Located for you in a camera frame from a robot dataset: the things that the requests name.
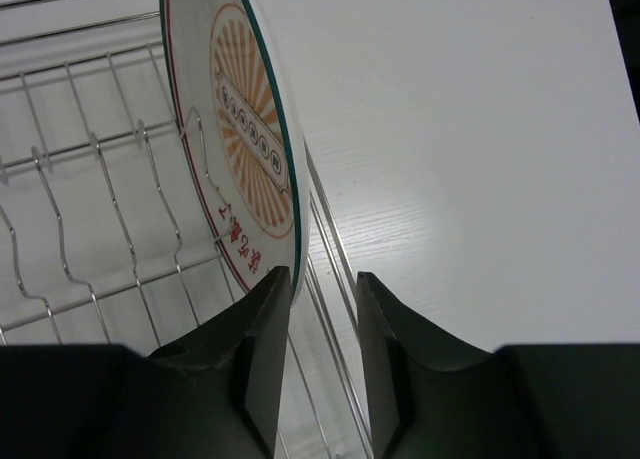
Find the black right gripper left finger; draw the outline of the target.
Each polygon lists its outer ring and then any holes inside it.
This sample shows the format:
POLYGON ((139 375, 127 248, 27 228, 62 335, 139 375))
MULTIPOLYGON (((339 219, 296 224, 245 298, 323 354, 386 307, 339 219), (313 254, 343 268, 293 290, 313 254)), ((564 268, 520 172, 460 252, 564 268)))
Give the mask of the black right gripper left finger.
POLYGON ((291 306, 277 266, 242 299, 151 354, 157 382, 148 458, 275 455, 291 306))

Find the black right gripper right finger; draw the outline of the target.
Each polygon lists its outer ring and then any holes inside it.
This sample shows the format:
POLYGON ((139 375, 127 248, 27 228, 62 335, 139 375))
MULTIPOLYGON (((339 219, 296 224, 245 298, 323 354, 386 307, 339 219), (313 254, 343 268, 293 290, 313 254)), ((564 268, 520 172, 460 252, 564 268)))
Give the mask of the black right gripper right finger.
POLYGON ((539 457, 504 354, 447 332, 371 272, 356 303, 375 457, 539 457))

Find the orange sunburst white plate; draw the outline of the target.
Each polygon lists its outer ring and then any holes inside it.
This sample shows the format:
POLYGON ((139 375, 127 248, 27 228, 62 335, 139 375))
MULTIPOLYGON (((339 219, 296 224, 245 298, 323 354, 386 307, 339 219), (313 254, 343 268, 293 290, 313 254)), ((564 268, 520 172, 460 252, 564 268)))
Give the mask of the orange sunburst white plate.
POLYGON ((199 202, 238 286, 285 266, 302 288, 310 236, 305 143, 258 0, 159 0, 180 140, 199 202))

